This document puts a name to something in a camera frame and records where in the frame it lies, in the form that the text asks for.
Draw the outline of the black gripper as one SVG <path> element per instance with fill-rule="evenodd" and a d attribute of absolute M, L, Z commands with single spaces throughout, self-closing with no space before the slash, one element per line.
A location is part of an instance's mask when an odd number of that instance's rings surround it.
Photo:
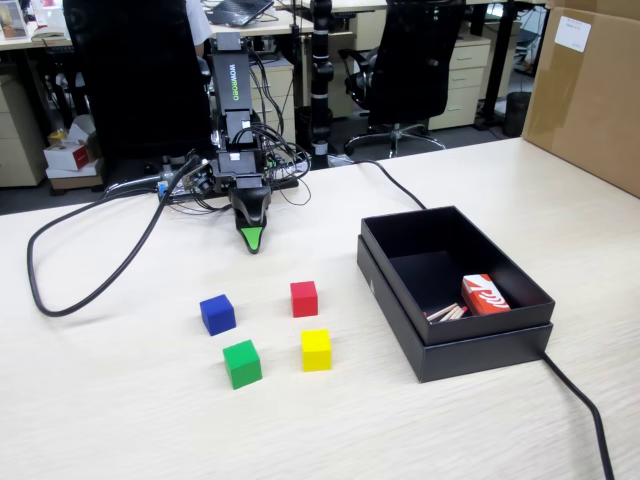
<path fill-rule="evenodd" d="M 264 162 L 258 150 L 218 153 L 215 164 L 217 191 L 229 190 L 236 227 L 247 250 L 258 254 L 266 226 L 271 189 L 264 186 Z"/>

